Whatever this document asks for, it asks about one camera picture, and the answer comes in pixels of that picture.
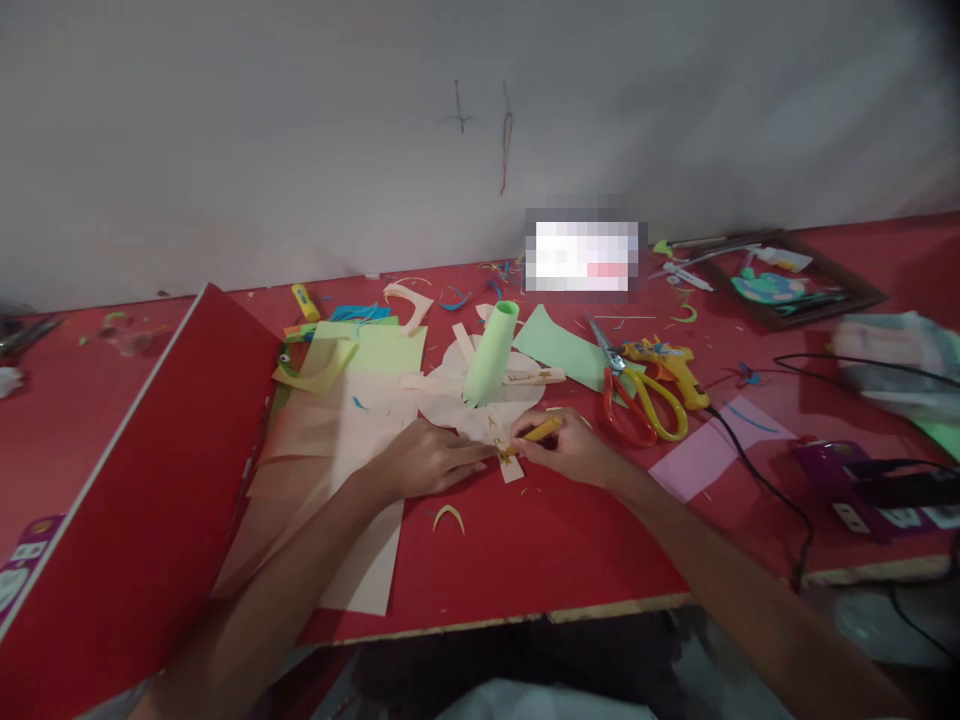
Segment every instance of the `scissors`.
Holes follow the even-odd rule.
[[[638,373],[633,368],[628,367],[624,359],[617,353],[613,344],[607,339],[606,334],[600,329],[597,321],[589,314],[587,315],[587,322],[590,323],[590,328],[597,338],[597,345],[600,346],[600,349],[603,350],[603,354],[607,358],[608,367],[603,370],[603,410],[606,413],[607,421],[617,435],[620,436],[620,439],[637,447],[650,447],[657,442],[657,437],[667,442],[683,440],[683,438],[687,436],[689,423],[687,421],[687,413],[680,404],[680,401],[677,400],[673,393],[653,378],[647,377],[642,373]],[[620,376],[624,374],[633,381],[634,387],[637,389],[637,396],[640,398],[640,405],[643,406],[642,410],[640,406],[634,402],[626,388],[623,387]],[[677,431],[675,433],[668,432],[663,426],[663,423],[660,422],[657,410],[650,401],[650,393],[647,391],[648,387],[660,394],[673,409],[674,414],[677,416]],[[627,432],[613,414],[614,390],[620,395],[623,402],[626,403],[627,408],[633,413],[634,418],[637,420],[637,425],[640,428],[638,435]]]

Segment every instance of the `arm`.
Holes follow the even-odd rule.
[[[610,449],[577,413],[561,414],[555,450],[517,439],[547,419],[543,412],[521,416],[513,442],[531,461],[617,497],[790,712],[801,719],[916,716],[870,659],[786,585]]]
[[[391,503],[442,492],[496,454],[495,447],[414,421],[201,629],[153,682],[131,720],[245,717],[367,525]]]

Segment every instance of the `yellow glue gun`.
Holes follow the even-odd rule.
[[[658,372],[654,374],[653,378],[660,381],[675,382],[683,396],[683,406],[687,410],[696,412],[710,405],[710,397],[700,386],[700,382],[694,377],[694,374],[690,372],[690,368],[687,367],[687,363],[693,360],[693,352],[690,348],[670,345],[666,353],[658,354],[653,351],[653,346],[627,343],[622,348],[617,348],[616,351],[620,355],[626,355],[634,362],[656,364]]]

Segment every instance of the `white wall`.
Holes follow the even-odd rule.
[[[0,296],[511,256],[555,195],[626,193],[666,237],[955,209],[957,88],[926,7],[7,0]],[[465,134],[436,122],[455,78]]]

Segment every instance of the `red board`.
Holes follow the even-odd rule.
[[[5,717],[72,717],[162,667],[228,548],[277,348],[207,286],[8,618]]]

